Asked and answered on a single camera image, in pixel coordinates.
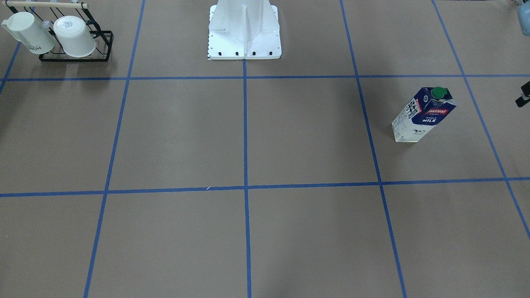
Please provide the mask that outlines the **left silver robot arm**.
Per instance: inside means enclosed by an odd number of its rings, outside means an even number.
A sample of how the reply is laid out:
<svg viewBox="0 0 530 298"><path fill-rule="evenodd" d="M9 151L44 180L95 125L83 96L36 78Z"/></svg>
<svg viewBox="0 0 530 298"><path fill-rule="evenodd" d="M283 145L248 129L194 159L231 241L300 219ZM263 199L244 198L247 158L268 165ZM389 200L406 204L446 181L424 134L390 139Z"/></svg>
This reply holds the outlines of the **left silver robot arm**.
<svg viewBox="0 0 530 298"><path fill-rule="evenodd" d="M518 8L518 21L524 36L530 36L530 1L515 0ZM517 107L521 108L529 103L530 100L530 81L521 86L522 95L515 100Z"/></svg>

